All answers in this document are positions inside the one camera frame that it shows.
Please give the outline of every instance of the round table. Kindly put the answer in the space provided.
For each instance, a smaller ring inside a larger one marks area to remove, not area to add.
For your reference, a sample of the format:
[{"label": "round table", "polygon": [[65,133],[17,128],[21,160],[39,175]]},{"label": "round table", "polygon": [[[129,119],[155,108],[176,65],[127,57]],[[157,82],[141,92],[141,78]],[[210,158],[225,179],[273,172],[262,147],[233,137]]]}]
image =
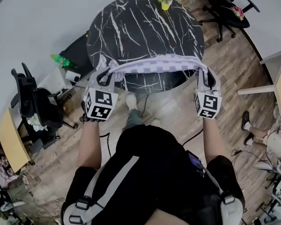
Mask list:
[{"label": "round table", "polygon": [[[204,53],[204,37],[197,20],[173,1],[168,11],[156,0],[116,0],[93,20],[87,50],[94,68],[100,55],[119,65],[161,54],[197,56]],[[170,90],[184,83],[192,70],[126,74],[116,86],[135,93]]]}]

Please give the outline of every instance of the white wall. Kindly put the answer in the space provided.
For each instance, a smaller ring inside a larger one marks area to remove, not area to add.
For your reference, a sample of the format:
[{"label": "white wall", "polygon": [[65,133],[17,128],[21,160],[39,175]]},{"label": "white wall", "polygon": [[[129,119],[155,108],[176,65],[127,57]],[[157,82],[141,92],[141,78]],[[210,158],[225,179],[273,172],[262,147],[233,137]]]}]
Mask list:
[{"label": "white wall", "polygon": [[[251,9],[245,13],[250,27],[245,31],[264,58],[281,50],[281,0],[251,0],[260,9],[258,13]],[[235,4],[244,8],[247,0],[235,0]]]},{"label": "white wall", "polygon": [[[114,0],[3,0],[0,3],[0,118],[16,93],[12,68],[25,62],[37,82],[54,68],[59,53],[89,29],[97,13]],[[281,50],[281,0],[252,0],[246,29],[261,56]],[[244,8],[246,0],[235,0]]]},{"label": "white wall", "polygon": [[0,118],[17,91],[12,68],[25,62],[37,82],[59,53],[84,34],[114,0],[3,0],[0,3]]}]

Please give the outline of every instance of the green bottle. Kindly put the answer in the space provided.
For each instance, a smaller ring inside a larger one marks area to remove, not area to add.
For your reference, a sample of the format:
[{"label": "green bottle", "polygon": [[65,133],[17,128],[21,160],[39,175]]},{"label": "green bottle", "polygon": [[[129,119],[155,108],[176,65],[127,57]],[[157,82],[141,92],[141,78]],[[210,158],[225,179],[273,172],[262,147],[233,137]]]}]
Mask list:
[{"label": "green bottle", "polygon": [[59,63],[64,67],[73,67],[72,63],[68,59],[64,58],[63,56],[51,54],[50,57],[53,58],[55,62]]}]

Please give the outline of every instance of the backpack strap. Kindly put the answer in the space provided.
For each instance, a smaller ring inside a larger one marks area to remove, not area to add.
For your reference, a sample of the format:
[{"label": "backpack strap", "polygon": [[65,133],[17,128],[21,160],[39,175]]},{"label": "backpack strap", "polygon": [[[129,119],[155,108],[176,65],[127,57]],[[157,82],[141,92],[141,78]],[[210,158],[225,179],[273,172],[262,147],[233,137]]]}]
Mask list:
[{"label": "backpack strap", "polygon": [[132,156],[129,162],[122,167],[122,169],[111,181],[111,183],[106,189],[105,194],[97,202],[93,202],[91,197],[93,195],[93,191],[98,177],[101,171],[104,169],[104,166],[101,167],[90,181],[87,189],[85,190],[84,196],[78,199],[76,204],[73,203],[66,209],[64,214],[64,224],[91,225],[92,219],[104,209],[106,204],[109,202],[111,197],[118,189],[121,182],[124,180],[125,176],[131,170],[134,164],[138,161],[138,159],[139,157]]}]

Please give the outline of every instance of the pants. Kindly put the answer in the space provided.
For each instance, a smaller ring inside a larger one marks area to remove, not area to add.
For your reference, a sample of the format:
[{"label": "pants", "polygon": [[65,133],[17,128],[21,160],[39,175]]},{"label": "pants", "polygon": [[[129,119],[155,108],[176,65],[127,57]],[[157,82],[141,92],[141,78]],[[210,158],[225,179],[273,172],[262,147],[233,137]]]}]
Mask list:
[{"label": "pants", "polygon": [[132,128],[138,125],[143,125],[144,122],[141,119],[141,112],[137,109],[132,109],[129,112],[129,116],[127,119],[126,126],[123,128],[122,132],[124,132],[128,128]]}]

